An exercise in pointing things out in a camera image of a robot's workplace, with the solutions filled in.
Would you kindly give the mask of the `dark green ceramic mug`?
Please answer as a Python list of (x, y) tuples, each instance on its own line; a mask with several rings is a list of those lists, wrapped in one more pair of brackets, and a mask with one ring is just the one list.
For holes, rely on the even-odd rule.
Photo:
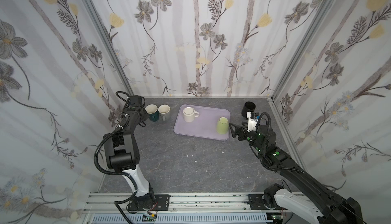
[(145, 110), (146, 110), (147, 114), (149, 115), (149, 119), (152, 122), (157, 122), (159, 120), (160, 114), (159, 114), (157, 105), (150, 104), (150, 105), (145, 107)]

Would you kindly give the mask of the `white ceramic mug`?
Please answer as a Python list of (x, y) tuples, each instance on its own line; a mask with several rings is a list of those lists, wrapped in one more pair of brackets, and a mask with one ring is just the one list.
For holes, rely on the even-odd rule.
[(195, 118), (199, 117), (200, 113), (197, 112), (193, 107), (186, 107), (183, 109), (183, 119), (187, 123), (191, 123)]

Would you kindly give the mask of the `grey ceramic mug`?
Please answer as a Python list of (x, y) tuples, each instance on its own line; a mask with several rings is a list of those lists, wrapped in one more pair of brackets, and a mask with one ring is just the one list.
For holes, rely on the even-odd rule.
[(163, 105), (159, 106), (158, 107), (158, 112), (159, 112), (160, 118), (163, 121), (167, 122), (170, 119), (171, 108), (170, 108), (169, 105), (163, 104)]

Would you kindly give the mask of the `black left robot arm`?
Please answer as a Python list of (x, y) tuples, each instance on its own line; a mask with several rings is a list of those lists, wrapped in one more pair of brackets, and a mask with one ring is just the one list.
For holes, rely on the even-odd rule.
[(129, 201), (131, 211), (150, 209), (156, 203), (153, 189), (139, 167), (140, 153), (134, 135), (136, 127), (144, 127), (149, 118), (144, 106), (143, 97), (127, 95), (115, 128), (117, 131), (112, 136), (104, 135), (109, 138), (104, 144), (108, 168), (117, 175), (121, 174), (134, 194)]

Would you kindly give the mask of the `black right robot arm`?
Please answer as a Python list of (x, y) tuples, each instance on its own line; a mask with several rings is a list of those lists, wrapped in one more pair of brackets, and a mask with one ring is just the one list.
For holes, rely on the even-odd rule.
[(289, 180), (309, 199), (306, 202), (283, 186), (274, 184), (264, 191), (266, 206), (290, 210), (312, 224), (364, 222), (360, 204), (353, 198), (343, 198), (304, 171), (287, 152), (276, 145), (276, 134), (269, 124), (259, 126), (256, 131), (248, 131), (233, 123), (229, 126), (233, 138), (247, 141), (264, 168)]

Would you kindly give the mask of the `black ceramic mug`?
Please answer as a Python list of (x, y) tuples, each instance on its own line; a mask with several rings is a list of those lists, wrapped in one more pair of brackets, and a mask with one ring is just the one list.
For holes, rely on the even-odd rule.
[(242, 111), (241, 111), (241, 115), (244, 118), (247, 118), (247, 113), (248, 112), (250, 112), (250, 113), (254, 112), (255, 109), (256, 109), (256, 105), (253, 102), (247, 101), (243, 105), (243, 108), (242, 108)]

